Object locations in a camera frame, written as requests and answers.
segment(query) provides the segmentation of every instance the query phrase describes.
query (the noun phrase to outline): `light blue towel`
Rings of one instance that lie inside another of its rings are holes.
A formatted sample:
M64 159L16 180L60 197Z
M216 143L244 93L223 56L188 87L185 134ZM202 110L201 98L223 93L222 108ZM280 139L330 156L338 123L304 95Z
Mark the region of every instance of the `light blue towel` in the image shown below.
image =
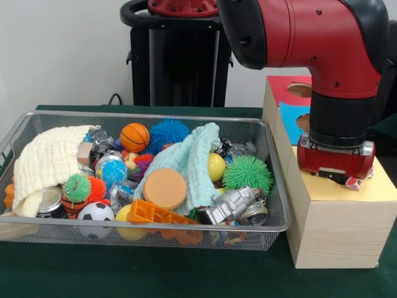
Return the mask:
M220 196L208 175L208 155L219 148L219 126L208 123L197 127L181 143L160 152L146 170L134 192L134 199L143 199L143 185L147 177L157 169L174 169L186 181L186 199L174 212L188 215L190 210L213 204L212 196Z

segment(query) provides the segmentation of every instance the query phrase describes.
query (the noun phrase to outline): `wire mesh basket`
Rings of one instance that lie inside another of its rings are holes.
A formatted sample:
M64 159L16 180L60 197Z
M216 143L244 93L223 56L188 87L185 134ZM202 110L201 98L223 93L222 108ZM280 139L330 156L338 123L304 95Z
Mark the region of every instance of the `wire mesh basket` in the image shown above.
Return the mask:
M232 250L268 250L277 235L290 226L287 192L275 150L270 127L257 119L179 117L164 115L83 113L61 111L33 111L17 121L0 144L0 214L6 206L4 189L12 182L15 160L23 148L38 134L54 127L72 125L100 125L110 136L118 138L129 123L139 122L148 128L161 119L181 120L190 129L209 122L220 128L220 136L232 143L251 141L257 147L256 157L265 161L274 175L275 186L267 197L269 214L263 226L181 225L164 223L109 222L93 220L40 219L27 217L0 217L0 241L31 243L67 243L87 245L163 246L186 248L214 248ZM105 238L87 238L89 229L100 233L111 229ZM23 236L15 237L23 231ZM182 235L195 239L181 241Z

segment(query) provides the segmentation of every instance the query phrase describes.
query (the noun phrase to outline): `red robot part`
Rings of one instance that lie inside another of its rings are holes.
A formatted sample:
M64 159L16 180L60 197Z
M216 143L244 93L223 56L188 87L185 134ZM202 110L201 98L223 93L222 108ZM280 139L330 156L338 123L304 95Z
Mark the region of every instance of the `red robot part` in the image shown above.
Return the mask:
M313 91L323 96L376 96L381 75L368 57L357 19L342 1L258 3L266 28L268 67L308 67Z
M375 147L367 154L348 154L335 151L320 150L302 145L301 136L297 148L299 168L313 174L335 173L343 174L346 178L355 177L365 179L372 170L375 157Z
M208 17L218 14L215 0L149 0L148 9L171 17Z

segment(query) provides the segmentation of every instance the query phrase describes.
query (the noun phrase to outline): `table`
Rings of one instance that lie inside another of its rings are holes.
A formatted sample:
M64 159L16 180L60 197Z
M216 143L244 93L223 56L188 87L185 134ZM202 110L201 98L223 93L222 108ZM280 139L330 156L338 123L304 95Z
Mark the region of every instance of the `table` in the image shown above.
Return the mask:
M39 106L61 111L261 118L261 109ZM180 248L0 242L1 297L397 297L397 229L377 269L295 270L285 233L272 248Z

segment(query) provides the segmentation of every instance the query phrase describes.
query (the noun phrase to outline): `soccer ball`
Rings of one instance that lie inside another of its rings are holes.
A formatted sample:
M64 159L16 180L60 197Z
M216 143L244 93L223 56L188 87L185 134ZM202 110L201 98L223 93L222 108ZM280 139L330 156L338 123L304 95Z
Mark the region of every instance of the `soccer ball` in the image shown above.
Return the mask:
M82 211L80 211L77 219L80 220L114 220L113 210L105 205L104 203L91 203ZM112 227L90 227L90 226L79 226L80 233L91 239L102 239L107 237L112 231Z

